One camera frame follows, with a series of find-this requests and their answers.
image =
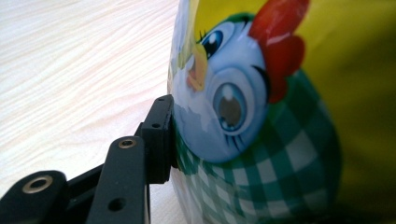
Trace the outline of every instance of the eyelash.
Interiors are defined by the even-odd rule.
[[[199,42],[202,42],[202,40],[207,36],[206,30],[204,30],[204,35],[202,35],[201,31],[199,31]]]

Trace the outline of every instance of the yellow beak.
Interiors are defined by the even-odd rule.
[[[203,45],[196,44],[192,48],[193,65],[189,69],[187,84],[194,91],[203,91],[205,88],[205,77],[207,70],[206,50]]]

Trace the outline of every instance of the red comb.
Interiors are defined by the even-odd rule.
[[[286,94],[286,77],[304,57],[304,41],[292,35],[308,9],[309,0],[269,0],[253,20],[249,36],[259,42],[270,79],[270,103]]]

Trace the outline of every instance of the chicken eye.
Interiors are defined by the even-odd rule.
[[[221,128],[226,132],[238,130],[246,119],[247,104],[241,90],[232,83],[222,84],[215,93],[213,107]]]
[[[202,40],[202,45],[206,50],[207,59],[209,59],[210,57],[212,57],[213,54],[216,53],[216,51],[221,46],[222,40],[223,40],[222,31],[215,31]]]

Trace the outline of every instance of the hole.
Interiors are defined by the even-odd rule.
[[[108,204],[108,210],[118,212],[125,207],[126,201],[123,198],[117,198]]]
[[[47,184],[47,180],[45,180],[45,179],[38,179],[37,181],[33,182],[33,183],[30,185],[30,187],[31,187],[32,189],[37,189],[37,188],[43,187],[43,186],[46,185],[46,184]]]
[[[27,194],[38,193],[49,187],[52,184],[52,181],[52,176],[42,175],[25,184],[22,188],[22,191]]]
[[[134,147],[135,145],[136,145],[136,141],[134,139],[125,139],[119,142],[120,148]]]

